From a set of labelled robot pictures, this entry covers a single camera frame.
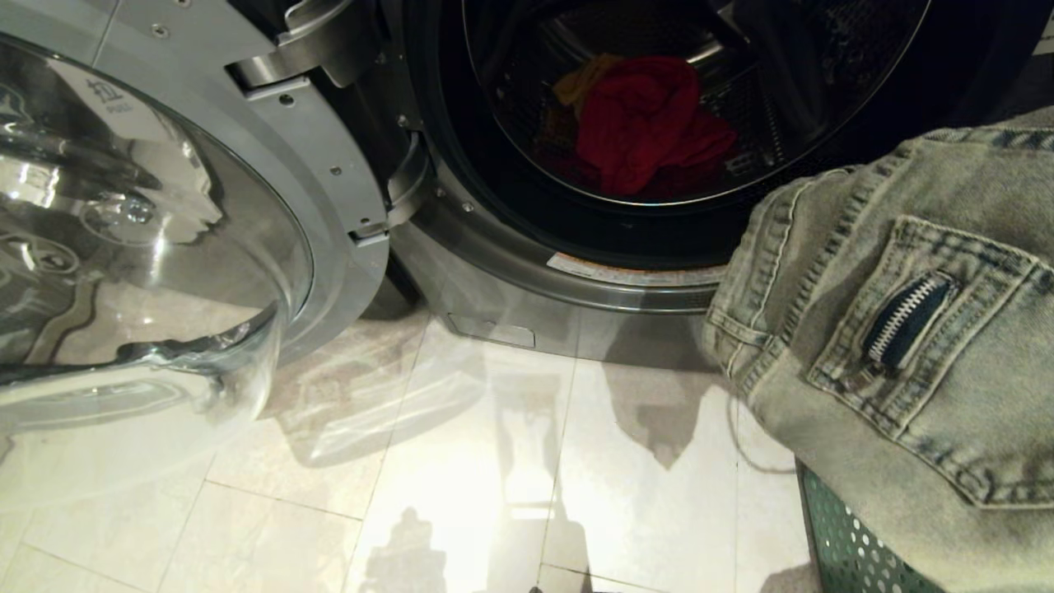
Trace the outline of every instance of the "washing machine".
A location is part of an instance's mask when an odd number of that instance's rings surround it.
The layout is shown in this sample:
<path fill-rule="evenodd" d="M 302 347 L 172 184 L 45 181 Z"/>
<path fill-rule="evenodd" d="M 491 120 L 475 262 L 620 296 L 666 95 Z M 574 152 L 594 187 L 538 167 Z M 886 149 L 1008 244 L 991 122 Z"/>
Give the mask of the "washing machine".
<path fill-rule="evenodd" d="M 979 120 L 1050 12 L 2 0 L 0 507 L 215 447 L 378 290 L 472 338 L 706 369 L 699 325 L 752 206 Z M 552 91 L 600 54 L 685 60 L 735 144 L 605 191 Z"/>

